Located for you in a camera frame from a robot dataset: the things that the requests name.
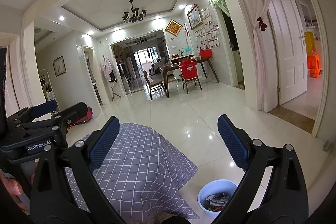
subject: framed painting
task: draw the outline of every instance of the framed painting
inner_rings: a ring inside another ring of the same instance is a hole
[[[167,32],[170,32],[171,34],[175,35],[177,37],[177,35],[179,34],[179,32],[182,30],[182,25],[177,23],[175,20],[171,20],[166,28]]]
[[[54,65],[54,71],[55,71],[56,77],[67,72],[65,68],[63,56],[55,59],[52,63]]]
[[[197,28],[199,25],[203,23],[203,19],[200,13],[200,9],[198,7],[198,4],[196,4],[190,12],[187,14],[188,20],[191,26],[191,29]]]

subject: plastic bucket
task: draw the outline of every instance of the plastic bucket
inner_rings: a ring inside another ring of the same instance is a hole
[[[215,219],[220,214],[220,212],[212,212],[205,209],[204,206],[207,205],[208,203],[205,199],[210,195],[221,192],[228,193],[229,195],[232,196],[236,189],[237,185],[230,180],[219,179],[211,181],[207,185],[205,185],[198,193],[197,197],[198,205],[208,216]]]

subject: checkered tablecloth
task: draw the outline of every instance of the checkered tablecloth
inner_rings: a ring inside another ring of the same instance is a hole
[[[179,192],[197,170],[196,165],[152,128],[124,123],[93,176],[125,220],[147,220],[159,212],[197,219]],[[71,168],[66,168],[66,172],[78,206],[88,210]]]

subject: black chandelier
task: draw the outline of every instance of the black chandelier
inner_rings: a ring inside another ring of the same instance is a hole
[[[143,44],[144,42],[147,42],[147,37],[139,37],[134,40],[136,44]]]
[[[147,10],[142,10],[142,11],[141,11],[142,14],[138,15],[138,10],[139,10],[139,8],[133,8],[133,0],[130,0],[129,2],[130,2],[131,5],[132,5],[131,10],[132,10],[132,14],[133,14],[133,16],[132,16],[132,17],[129,17],[129,16],[128,16],[128,13],[129,13],[129,12],[124,12],[124,16],[123,16],[123,20],[124,20],[124,22],[132,22],[132,23],[134,23],[134,22],[136,22],[136,21],[141,21],[141,20],[143,20],[143,18],[146,16],[146,11],[147,11]]]

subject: orange plastic stool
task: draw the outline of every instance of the orange plastic stool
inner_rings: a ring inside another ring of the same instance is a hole
[[[321,75],[319,55],[307,55],[308,69],[310,69],[310,77],[319,78]]]

